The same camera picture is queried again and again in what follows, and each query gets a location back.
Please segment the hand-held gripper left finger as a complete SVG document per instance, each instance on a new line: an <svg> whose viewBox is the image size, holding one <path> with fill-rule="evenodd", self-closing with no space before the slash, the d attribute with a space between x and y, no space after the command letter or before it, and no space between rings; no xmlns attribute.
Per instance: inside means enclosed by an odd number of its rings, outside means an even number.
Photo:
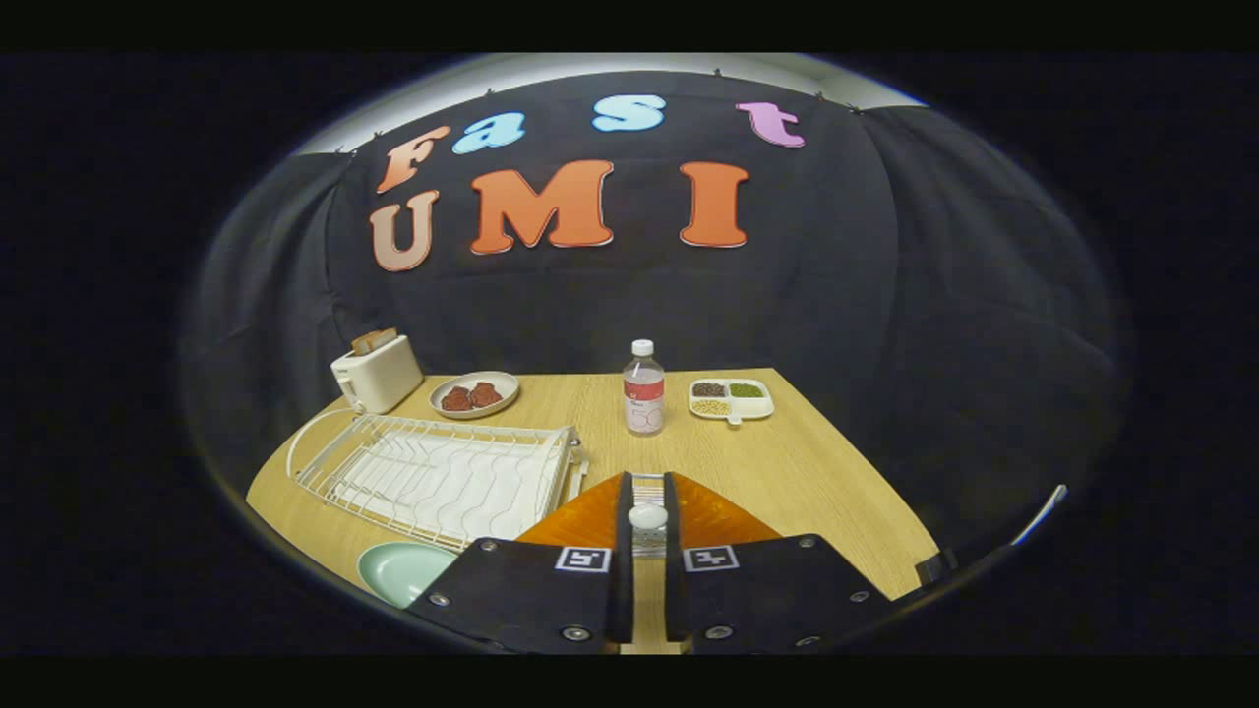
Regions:
<svg viewBox="0 0 1259 708"><path fill-rule="evenodd" d="M478 538L405 606L405 614L490 650L616 654L635 627L632 475L583 493L612 538L538 544Z"/></svg>

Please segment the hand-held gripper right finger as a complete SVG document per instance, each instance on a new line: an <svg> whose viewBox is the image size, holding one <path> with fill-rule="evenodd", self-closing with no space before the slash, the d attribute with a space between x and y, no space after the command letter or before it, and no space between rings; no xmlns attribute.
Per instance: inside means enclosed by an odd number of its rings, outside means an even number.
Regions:
<svg viewBox="0 0 1259 708"><path fill-rule="evenodd" d="M676 472L663 501L666 637L684 653L831 653L891 619L893 600L822 535L781 535Z"/></svg>

